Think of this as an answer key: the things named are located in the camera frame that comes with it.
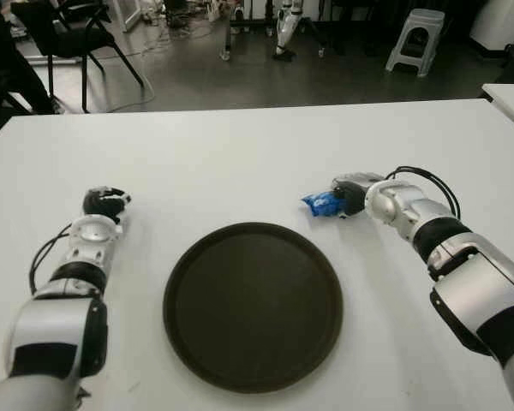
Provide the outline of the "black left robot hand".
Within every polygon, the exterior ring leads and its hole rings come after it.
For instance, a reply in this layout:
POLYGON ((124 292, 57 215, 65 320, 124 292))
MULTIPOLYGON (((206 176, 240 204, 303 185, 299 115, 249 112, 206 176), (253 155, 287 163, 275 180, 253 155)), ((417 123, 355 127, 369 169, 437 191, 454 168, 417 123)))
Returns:
POLYGON ((131 196, 121 189, 98 187, 89 189, 82 201, 85 215, 101 215, 111 219, 115 224, 121 222, 120 215, 125 211, 131 196))

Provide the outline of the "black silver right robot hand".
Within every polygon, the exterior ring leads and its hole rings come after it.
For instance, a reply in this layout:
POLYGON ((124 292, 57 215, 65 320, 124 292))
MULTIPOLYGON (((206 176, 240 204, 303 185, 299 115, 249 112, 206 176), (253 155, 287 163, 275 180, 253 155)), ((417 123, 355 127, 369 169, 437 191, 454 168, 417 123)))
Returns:
POLYGON ((356 172, 337 176, 332 181, 334 196, 342 200, 342 213, 353 216, 365 208, 365 198, 369 188, 385 178, 376 173, 356 172))

